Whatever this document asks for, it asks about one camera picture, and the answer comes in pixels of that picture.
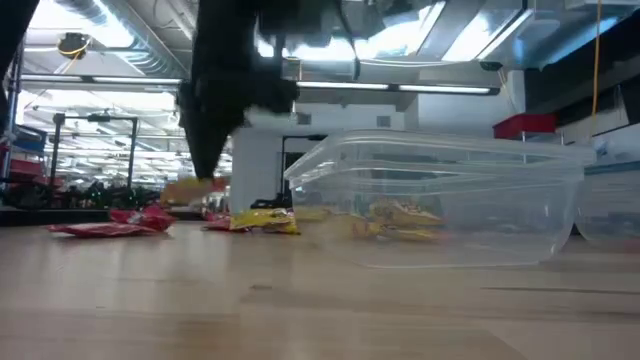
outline plastic container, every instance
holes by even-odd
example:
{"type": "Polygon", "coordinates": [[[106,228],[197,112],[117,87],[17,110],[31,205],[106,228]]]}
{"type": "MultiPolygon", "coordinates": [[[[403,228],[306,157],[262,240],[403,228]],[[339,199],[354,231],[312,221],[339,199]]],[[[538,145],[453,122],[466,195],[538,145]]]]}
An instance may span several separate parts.
{"type": "Polygon", "coordinates": [[[396,131],[330,136],[285,173],[303,235],[383,268],[537,263],[569,237],[591,149],[396,131]]]}
{"type": "Polygon", "coordinates": [[[576,225],[587,241],[616,251],[640,251],[640,161],[585,169],[576,225]]]}

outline clear plastic container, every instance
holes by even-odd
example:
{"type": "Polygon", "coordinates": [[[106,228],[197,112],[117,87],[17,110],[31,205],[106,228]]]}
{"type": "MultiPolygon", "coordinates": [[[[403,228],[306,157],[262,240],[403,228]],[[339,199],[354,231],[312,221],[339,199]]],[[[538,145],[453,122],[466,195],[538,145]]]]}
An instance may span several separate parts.
{"type": "Polygon", "coordinates": [[[640,251],[640,161],[585,169],[576,225],[598,247],[640,251]]]}
{"type": "Polygon", "coordinates": [[[304,236],[383,268],[536,263],[574,222],[591,149],[396,131],[330,136],[285,173],[304,236]]]}

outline ceiling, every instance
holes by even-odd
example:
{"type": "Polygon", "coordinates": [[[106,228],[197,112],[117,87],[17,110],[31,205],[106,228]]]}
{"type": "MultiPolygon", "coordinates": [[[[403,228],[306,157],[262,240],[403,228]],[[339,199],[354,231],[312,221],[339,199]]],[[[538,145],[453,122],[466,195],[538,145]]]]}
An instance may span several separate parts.
{"type": "MultiPolygon", "coordinates": [[[[498,76],[483,70],[478,60],[500,62],[508,69],[543,67],[595,36],[595,7],[567,8],[562,0],[345,0],[343,9],[356,36],[362,63],[359,81],[368,83],[500,86],[498,76]]],[[[606,31],[635,7],[606,5],[603,10],[606,31]]],[[[344,41],[344,28],[334,12],[327,10],[323,17],[322,32],[331,38],[326,47],[307,46],[308,39],[301,37],[291,37],[287,43],[285,55],[297,58],[288,62],[287,69],[296,77],[352,79],[354,52],[344,41]]],[[[41,0],[26,38],[25,72],[184,78],[191,64],[196,16],[195,0],[41,0]],[[99,16],[92,18],[96,11],[99,16]],[[82,59],[64,57],[57,49],[69,32],[92,39],[82,59]]],[[[257,39],[258,51],[268,59],[273,47],[266,39],[257,39]]],[[[93,86],[87,91],[50,84],[47,88],[26,85],[21,100],[25,124],[52,130],[55,112],[84,116],[107,110],[138,116],[145,152],[140,161],[136,157],[137,180],[161,181],[189,171],[171,91],[144,86],[93,86]]],[[[404,111],[412,100],[405,93],[303,90],[300,102],[387,104],[404,111]]],[[[97,155],[107,150],[126,152],[131,125],[120,121],[104,127],[99,130],[81,120],[65,124],[63,171],[76,177],[122,174],[122,157],[101,162],[97,155]],[[91,156],[83,156],[83,149],[93,149],[91,156]]],[[[225,156],[220,172],[230,171],[231,158],[225,156]]]]}

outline wooden table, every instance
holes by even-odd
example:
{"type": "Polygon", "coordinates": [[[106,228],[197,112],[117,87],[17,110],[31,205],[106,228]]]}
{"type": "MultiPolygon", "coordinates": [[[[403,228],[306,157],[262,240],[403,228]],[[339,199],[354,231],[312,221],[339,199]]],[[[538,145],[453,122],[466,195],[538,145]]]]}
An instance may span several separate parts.
{"type": "Polygon", "coordinates": [[[638,359],[640,257],[375,270],[304,237],[0,229],[1,359],[638,359]]]}

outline table surface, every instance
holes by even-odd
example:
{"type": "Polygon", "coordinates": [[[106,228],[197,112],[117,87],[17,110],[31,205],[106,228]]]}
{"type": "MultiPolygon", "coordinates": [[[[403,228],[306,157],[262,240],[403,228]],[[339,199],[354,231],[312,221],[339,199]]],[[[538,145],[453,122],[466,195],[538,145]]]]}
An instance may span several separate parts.
{"type": "Polygon", "coordinates": [[[380,270],[303,236],[0,229],[2,359],[638,359],[640,255],[380,270]]]}

